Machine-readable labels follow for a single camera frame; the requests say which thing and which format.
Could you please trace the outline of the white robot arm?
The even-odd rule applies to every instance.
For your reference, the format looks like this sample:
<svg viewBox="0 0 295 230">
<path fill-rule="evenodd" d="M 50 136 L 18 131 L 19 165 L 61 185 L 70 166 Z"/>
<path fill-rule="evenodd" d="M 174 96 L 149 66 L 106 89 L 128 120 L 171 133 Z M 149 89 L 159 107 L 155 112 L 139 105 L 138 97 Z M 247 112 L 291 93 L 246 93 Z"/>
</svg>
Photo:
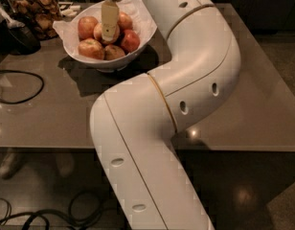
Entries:
<svg viewBox="0 0 295 230">
<path fill-rule="evenodd" d="M 92 140 L 132 230 L 215 230 L 171 138 L 231 95 L 238 43 L 211 0 L 143 2 L 171 60 L 97 98 Z"/>
</svg>

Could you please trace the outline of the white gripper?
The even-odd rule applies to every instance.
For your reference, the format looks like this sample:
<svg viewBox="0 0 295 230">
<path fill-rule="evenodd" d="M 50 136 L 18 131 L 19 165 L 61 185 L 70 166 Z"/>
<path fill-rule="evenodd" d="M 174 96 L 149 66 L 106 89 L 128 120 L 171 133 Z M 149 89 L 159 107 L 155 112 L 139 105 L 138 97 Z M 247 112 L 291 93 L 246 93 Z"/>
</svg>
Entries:
<svg viewBox="0 0 295 230">
<path fill-rule="evenodd" d="M 117 28 L 120 10 L 115 1 L 122 0 L 105 0 L 102 3 L 102 38 L 106 41 L 113 39 Z"/>
</svg>

